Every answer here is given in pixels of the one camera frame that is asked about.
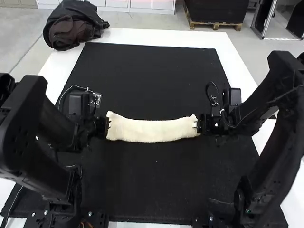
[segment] rolled towel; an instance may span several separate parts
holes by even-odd
[[[196,130],[197,118],[193,114],[176,120],[132,120],[112,111],[107,112],[111,121],[108,140],[133,143],[160,143],[192,138],[200,135]]]

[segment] white tabletop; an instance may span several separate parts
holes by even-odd
[[[100,39],[93,42],[115,43],[129,45],[147,45],[163,47],[185,48],[214,48],[217,51],[223,69],[231,87],[241,88],[242,101],[245,101],[256,89],[257,84],[250,75],[238,52],[231,43],[228,35],[224,32],[200,32],[200,31],[172,31],[172,30],[146,30],[146,29],[107,29]],[[48,81],[47,96],[55,104],[60,93],[84,47],[84,44],[66,51],[54,51],[39,75]],[[267,120],[260,131],[252,138],[258,153],[260,154],[273,130],[275,120]],[[0,209],[3,207],[14,183],[0,179]],[[281,208],[290,228],[299,228],[304,224],[304,164],[295,179],[294,185],[288,196],[283,201]],[[9,227],[21,228],[25,219],[10,219]],[[165,224],[134,224],[134,223],[110,223],[110,227],[183,227],[180,225]]]

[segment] robotic manipulator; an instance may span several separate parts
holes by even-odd
[[[211,112],[199,116],[201,137],[252,136],[279,112],[261,156],[237,186],[233,219],[219,219],[211,211],[202,215],[212,216],[209,224],[194,219],[193,227],[271,227],[269,215],[295,180],[304,154],[304,55],[297,59],[289,52],[273,51],[268,63],[266,78],[243,103],[238,88],[219,93],[213,82],[206,85]],[[81,168],[60,165],[57,151],[79,152],[92,137],[105,139],[109,120],[94,115],[99,97],[93,91],[72,86],[57,109],[45,95],[47,84],[42,76],[24,76],[16,83],[9,74],[0,74],[0,177],[40,193],[47,202],[48,213],[29,216],[25,227],[77,228],[84,217]],[[63,108],[60,102],[66,96],[69,103]],[[49,144],[53,157],[40,147],[36,136]],[[87,219],[100,227],[94,216]]]

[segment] cable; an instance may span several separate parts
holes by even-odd
[[[209,90],[210,86],[213,86],[216,89],[216,93],[217,93],[216,96],[212,96],[212,95],[209,94],[208,90]],[[217,85],[214,82],[210,81],[206,84],[205,92],[206,92],[206,96],[210,100],[210,103],[211,103],[212,106],[219,105],[219,102],[218,102],[219,90],[218,90]]]
[[[89,93],[91,93],[91,94],[93,93],[92,90],[89,90],[89,87],[84,88],[84,87],[81,87],[81,86],[78,86],[78,85],[71,85],[71,86],[70,86],[70,87],[61,95],[61,97],[60,97],[60,99],[59,99],[59,101],[58,101],[58,109],[59,109],[60,111],[62,111],[62,105],[60,105],[60,104],[61,104],[61,100],[62,100],[62,99],[65,99],[65,97],[66,97],[66,95],[67,95],[68,92],[73,91],[73,90],[76,90],[76,89],[81,90],[81,91],[86,91],[86,92],[89,92]]]
[[[5,228],[7,223],[8,223],[8,220],[9,220],[9,216],[10,216],[10,213],[11,213],[11,210],[13,209],[14,205],[15,205],[15,202],[21,192],[21,190],[23,189],[23,186],[21,186],[21,188],[19,189],[19,191],[17,192],[16,196],[15,196],[15,199],[14,201],[12,202],[10,208],[9,208],[9,211],[7,213],[7,215],[3,218],[3,221],[2,221],[2,224],[1,224],[1,228]]]
[[[51,228],[52,224],[53,224],[53,214],[51,214],[51,219],[50,219],[48,228]]]
[[[72,168],[72,167],[80,167],[80,174],[79,174],[79,177],[82,178],[82,166],[81,165],[68,165],[66,166],[66,168]]]
[[[90,228],[94,228],[94,227],[91,225],[91,223],[89,223],[89,222],[86,222],[86,223],[89,225]]]

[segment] black floor mat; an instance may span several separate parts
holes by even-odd
[[[132,119],[168,120],[209,113],[209,81],[219,91],[229,87],[214,49],[87,43],[64,91],[75,84],[102,93],[101,115],[111,110]],[[208,198],[232,202],[240,177],[258,158],[251,137],[222,147],[206,136],[155,144],[94,138],[90,148],[62,153],[60,161],[83,165],[82,206],[118,221],[190,224],[193,216],[207,215]],[[43,209],[36,193],[25,190],[22,196],[13,216]],[[272,220],[285,220],[280,209]]]

